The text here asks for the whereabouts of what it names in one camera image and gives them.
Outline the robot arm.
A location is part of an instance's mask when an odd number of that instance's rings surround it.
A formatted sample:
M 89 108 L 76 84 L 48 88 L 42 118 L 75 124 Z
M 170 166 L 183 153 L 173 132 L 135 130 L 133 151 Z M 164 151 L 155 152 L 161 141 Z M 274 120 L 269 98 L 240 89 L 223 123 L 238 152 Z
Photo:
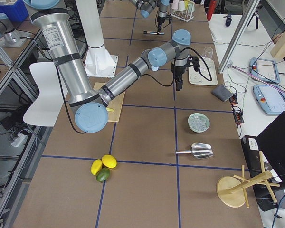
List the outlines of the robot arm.
M 50 49 L 60 82 L 66 84 L 72 110 L 73 130 L 80 134 L 102 130 L 108 122 L 107 106 L 134 84 L 146 71 L 172 63 L 173 79 L 181 82 L 188 66 L 191 34 L 175 31 L 170 41 L 147 49 L 120 73 L 115 72 L 118 57 L 105 48 L 99 11 L 94 0 L 76 1 L 88 45 L 82 59 L 69 24 L 69 13 L 62 0 L 26 0 L 25 7 L 33 25 L 39 27 Z
M 147 18 L 152 11 L 157 8 L 157 18 L 156 18 L 156 27 L 157 31 L 144 31 L 144 34 L 148 35 L 164 35 L 164 32 L 161 32 L 163 24 L 168 20 L 168 24 L 172 22 L 172 15 L 167 12 L 168 7 L 170 6 L 169 0 L 129 0 L 139 11 L 140 14 Z

